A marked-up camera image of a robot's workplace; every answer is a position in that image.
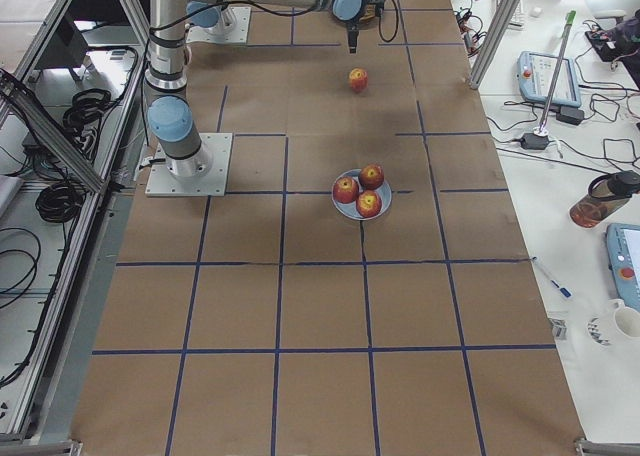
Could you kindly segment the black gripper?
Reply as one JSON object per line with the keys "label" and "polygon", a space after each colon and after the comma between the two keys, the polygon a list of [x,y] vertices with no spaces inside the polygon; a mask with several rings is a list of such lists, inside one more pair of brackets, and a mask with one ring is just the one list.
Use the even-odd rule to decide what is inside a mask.
{"label": "black gripper", "polygon": [[358,47],[360,27],[369,27],[384,13],[387,0],[359,0],[359,12],[345,22],[347,28],[347,43],[350,54],[355,54]]}

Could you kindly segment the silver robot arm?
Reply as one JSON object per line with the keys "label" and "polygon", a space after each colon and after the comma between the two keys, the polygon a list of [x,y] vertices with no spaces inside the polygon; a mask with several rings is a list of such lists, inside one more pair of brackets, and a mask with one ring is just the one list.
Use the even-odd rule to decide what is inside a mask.
{"label": "silver robot arm", "polygon": [[150,0],[149,68],[145,82],[151,95],[147,117],[165,153],[169,173],[178,178],[199,176],[212,163],[186,102],[186,21],[201,27],[223,23],[234,5],[293,8],[292,16],[330,10],[345,23],[349,51],[357,50],[359,23],[371,8],[379,17],[387,0]]}

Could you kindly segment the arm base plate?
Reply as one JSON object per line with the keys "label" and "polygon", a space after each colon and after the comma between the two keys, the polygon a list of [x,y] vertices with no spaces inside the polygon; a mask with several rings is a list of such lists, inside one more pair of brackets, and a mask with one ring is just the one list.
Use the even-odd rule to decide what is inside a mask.
{"label": "arm base plate", "polygon": [[158,146],[151,164],[145,194],[150,197],[225,195],[232,133],[201,133],[201,147],[189,159],[168,157]]}
{"label": "arm base plate", "polygon": [[251,8],[246,6],[206,9],[190,18],[186,42],[245,45],[250,17]]}

